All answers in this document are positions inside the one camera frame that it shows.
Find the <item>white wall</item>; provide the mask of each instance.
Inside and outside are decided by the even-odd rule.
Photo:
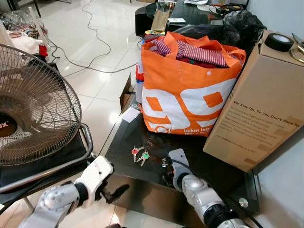
[[[259,166],[264,228],[304,228],[304,128]]]
[[[247,9],[269,30],[304,38],[304,0],[249,0]]]
[[[304,0],[249,0],[247,9],[269,30],[304,38]],[[264,228],[304,228],[304,128],[257,169],[262,191],[257,220]]]
[[[6,0],[0,0],[0,10],[4,12],[10,11],[10,7]]]

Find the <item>scissors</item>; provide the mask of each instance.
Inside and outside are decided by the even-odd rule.
[[[298,60],[301,63],[304,63],[304,40],[302,40],[301,38],[299,38],[296,34],[292,33],[293,37],[295,39],[295,41],[298,43],[298,46],[294,49],[290,49],[289,53],[291,54],[291,56]],[[297,55],[295,55],[295,51],[300,51],[303,54],[303,58],[299,58]]]

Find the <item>black tabletop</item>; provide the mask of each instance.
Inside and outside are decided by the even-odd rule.
[[[219,15],[208,11],[202,11],[193,4],[184,4],[185,0],[177,0],[174,10],[170,18],[183,18],[185,23],[167,23],[167,26],[184,27],[186,25],[209,25],[213,20],[222,20]],[[146,7],[146,14],[151,19],[154,18],[156,11],[156,4],[153,3]]]
[[[131,123],[122,120],[105,156],[114,164],[115,173],[118,175],[172,188],[163,178],[162,159],[168,156],[168,152],[182,148],[190,167],[218,192],[225,195],[230,194],[236,199],[243,196],[255,201],[256,196],[249,196],[246,192],[249,185],[255,185],[254,180],[250,177],[252,173],[245,173],[204,153],[202,148],[205,141],[206,137],[201,136],[149,132],[143,121],[143,116],[139,115]],[[150,158],[145,161],[142,167],[140,162],[133,162],[131,150],[134,146],[136,148],[144,146],[150,154]],[[256,205],[252,203],[252,208],[249,210],[258,211],[257,208],[254,208]]]

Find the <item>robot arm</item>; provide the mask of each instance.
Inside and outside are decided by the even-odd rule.
[[[187,202],[195,209],[207,228],[250,228],[239,219],[235,211],[225,205],[213,188],[181,165],[182,163],[188,166],[183,149],[169,152],[169,157],[174,169],[174,187],[184,193]]]
[[[19,228],[56,228],[66,215],[77,207],[87,208],[95,200],[106,201],[119,198],[128,188],[123,185],[112,195],[105,190],[106,179],[113,173],[113,166],[102,156],[98,156],[83,172],[74,184],[54,186],[45,190],[34,212],[20,224]]]
[[[206,227],[249,228],[204,180],[189,174],[182,179],[182,190]]]

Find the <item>tile floor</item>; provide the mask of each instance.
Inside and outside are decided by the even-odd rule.
[[[41,21],[49,31],[49,38],[65,50],[71,61],[84,66],[95,56],[109,50],[106,44],[96,38],[95,32],[87,28],[91,16],[81,10],[87,3],[89,0],[72,0],[72,4],[39,0]],[[146,3],[135,0],[133,3],[129,0],[93,0],[89,6],[84,7],[93,14],[90,26],[98,29],[100,39],[111,47],[110,54],[94,61],[92,68],[111,72],[128,67],[140,59],[134,13],[144,5]],[[58,50],[55,56],[61,58],[55,62],[63,76],[81,69],[70,64],[62,51]],[[90,127],[96,153],[102,148],[119,116],[119,95],[130,73],[134,86],[134,67],[113,74],[86,69],[66,77],[78,94],[82,106],[82,122]],[[36,204],[40,194],[41,192],[31,195],[29,200]],[[29,213],[25,202],[17,201],[0,217],[0,228],[18,227]],[[103,200],[88,209],[77,209],[67,216],[59,227],[103,228],[113,223],[120,223],[128,228],[181,227],[138,212],[107,205]]]

